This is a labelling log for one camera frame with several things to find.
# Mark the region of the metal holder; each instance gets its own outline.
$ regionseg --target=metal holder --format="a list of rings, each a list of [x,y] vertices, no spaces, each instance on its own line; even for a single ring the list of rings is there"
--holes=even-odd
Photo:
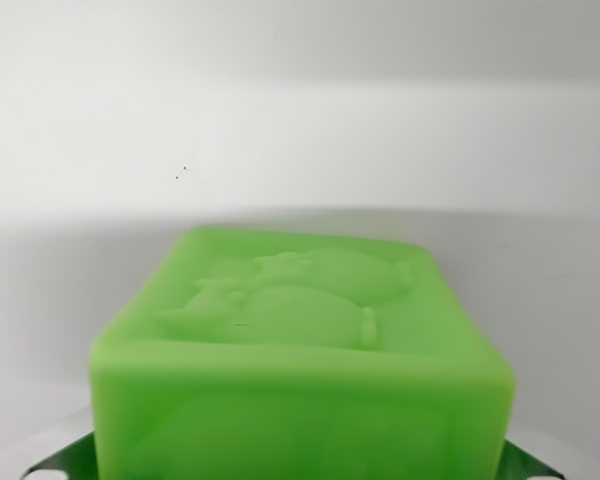
[[[26,479],[33,472],[65,472],[70,480],[97,480],[96,453],[93,434],[90,433],[42,462],[31,467],[23,475]],[[545,477],[565,480],[553,468],[510,442],[506,442],[495,480],[528,480]]]

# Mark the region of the embossed design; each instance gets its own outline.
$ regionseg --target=embossed design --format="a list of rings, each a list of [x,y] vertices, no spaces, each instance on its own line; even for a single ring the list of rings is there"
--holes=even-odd
[[[404,294],[413,281],[405,262],[353,250],[283,252],[254,262],[259,273],[249,280],[196,281],[198,292],[164,312],[164,324],[197,341],[373,350],[373,303]]]

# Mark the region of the white wall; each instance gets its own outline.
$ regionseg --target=white wall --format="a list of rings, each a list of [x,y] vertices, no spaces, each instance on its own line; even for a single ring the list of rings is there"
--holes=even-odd
[[[516,421],[600,460],[600,2],[0,2],[0,448],[88,402],[175,232],[258,206],[382,209],[286,227],[434,250]]]

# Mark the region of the soap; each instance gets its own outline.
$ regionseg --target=soap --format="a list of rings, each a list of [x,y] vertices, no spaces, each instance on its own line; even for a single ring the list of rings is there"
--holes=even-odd
[[[424,249],[196,229],[94,341],[101,480],[492,480],[514,375]]]

